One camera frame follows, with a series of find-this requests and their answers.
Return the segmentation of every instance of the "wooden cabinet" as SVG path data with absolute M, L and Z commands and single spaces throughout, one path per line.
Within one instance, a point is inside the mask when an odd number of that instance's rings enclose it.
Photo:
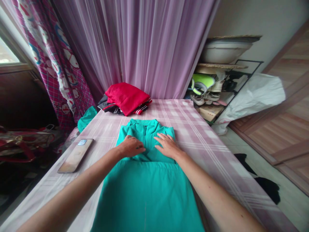
M 286 100 L 230 127 L 309 195 L 309 22 L 263 73 L 280 77 Z
M 277 165 L 302 191 L 309 189 L 309 153 Z

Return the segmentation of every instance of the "teal shirt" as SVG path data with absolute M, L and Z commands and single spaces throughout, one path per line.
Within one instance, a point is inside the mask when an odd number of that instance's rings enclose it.
M 125 139 L 127 135 L 131 135 L 140 140 L 146 151 L 132 158 L 125 158 L 125 160 L 138 160 L 142 162 L 165 162 L 175 163 L 171 158 L 162 155 L 161 152 L 155 148 L 155 145 L 160 145 L 154 136 L 157 133 L 163 133 L 170 135 L 175 139 L 175 132 L 173 127 L 161 126 L 159 122 L 155 120 L 134 120 L 131 119 L 126 126 L 121 126 L 117 146 Z
M 188 178 L 154 147 L 158 132 L 175 137 L 157 120 L 131 119 L 121 127 L 117 145 L 131 135 L 146 151 L 122 159 L 106 176 L 92 232 L 204 231 Z

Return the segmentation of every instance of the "red handbag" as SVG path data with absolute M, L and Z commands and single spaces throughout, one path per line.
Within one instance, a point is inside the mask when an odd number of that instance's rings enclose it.
M 53 140 L 54 135 L 50 132 L 34 129 L 7 131 L 0 126 L 0 161 L 32 162 L 35 159 L 34 151 L 43 152 Z M 24 153 L 27 159 L 11 158 L 11 155 L 18 153 Z

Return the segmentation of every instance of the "phone case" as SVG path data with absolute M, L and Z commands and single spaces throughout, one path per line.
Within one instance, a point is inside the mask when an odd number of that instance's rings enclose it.
M 73 149 L 68 158 L 64 161 L 61 167 L 58 169 L 58 173 L 72 173 L 75 172 L 89 150 L 93 139 L 82 139 Z

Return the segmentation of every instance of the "pink patterned curtain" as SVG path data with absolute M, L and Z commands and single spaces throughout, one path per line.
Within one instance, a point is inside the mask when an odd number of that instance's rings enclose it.
M 12 0 L 60 127 L 69 132 L 95 105 L 49 0 Z

